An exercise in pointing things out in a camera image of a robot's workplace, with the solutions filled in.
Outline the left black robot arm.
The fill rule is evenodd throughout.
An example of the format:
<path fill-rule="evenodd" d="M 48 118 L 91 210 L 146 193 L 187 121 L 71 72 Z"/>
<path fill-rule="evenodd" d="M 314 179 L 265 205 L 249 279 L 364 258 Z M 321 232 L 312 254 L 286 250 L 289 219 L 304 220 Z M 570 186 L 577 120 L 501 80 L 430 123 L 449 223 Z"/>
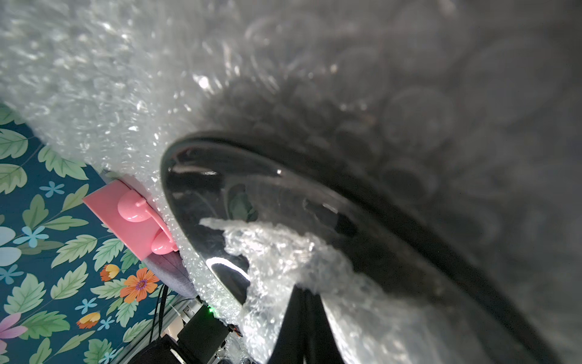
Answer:
<path fill-rule="evenodd" d="M 176 341 L 168 335 L 159 338 L 135 354 L 129 363 L 210 363 L 230 333 L 239 334 L 234 325 L 215 318 L 210 306 L 202 305 L 178 333 Z"/>

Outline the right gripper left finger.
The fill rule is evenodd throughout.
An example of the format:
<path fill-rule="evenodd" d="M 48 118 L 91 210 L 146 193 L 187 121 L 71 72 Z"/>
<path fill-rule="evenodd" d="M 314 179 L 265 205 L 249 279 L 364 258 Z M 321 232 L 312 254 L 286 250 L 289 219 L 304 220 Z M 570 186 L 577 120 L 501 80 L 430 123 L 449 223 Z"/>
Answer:
<path fill-rule="evenodd" d="M 269 364 L 304 363 L 304 291 L 295 286 Z"/>

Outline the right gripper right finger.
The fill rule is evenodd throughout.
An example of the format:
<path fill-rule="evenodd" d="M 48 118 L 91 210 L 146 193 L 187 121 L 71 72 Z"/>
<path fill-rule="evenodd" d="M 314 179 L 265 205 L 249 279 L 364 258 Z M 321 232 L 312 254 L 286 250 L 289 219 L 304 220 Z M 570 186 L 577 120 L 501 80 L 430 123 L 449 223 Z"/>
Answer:
<path fill-rule="evenodd" d="M 344 364 L 327 320 L 321 297 L 305 291 L 306 363 Z"/>

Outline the black dinner plate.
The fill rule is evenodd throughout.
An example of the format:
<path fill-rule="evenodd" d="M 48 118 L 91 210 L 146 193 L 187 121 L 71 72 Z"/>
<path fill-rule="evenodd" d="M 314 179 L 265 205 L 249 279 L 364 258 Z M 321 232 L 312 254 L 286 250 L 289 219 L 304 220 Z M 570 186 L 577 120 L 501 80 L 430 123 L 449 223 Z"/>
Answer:
<path fill-rule="evenodd" d="M 509 298 L 366 184 L 279 143 L 195 133 L 162 157 L 188 243 L 268 362 L 297 286 L 321 297 L 344 363 L 557 363 Z"/>

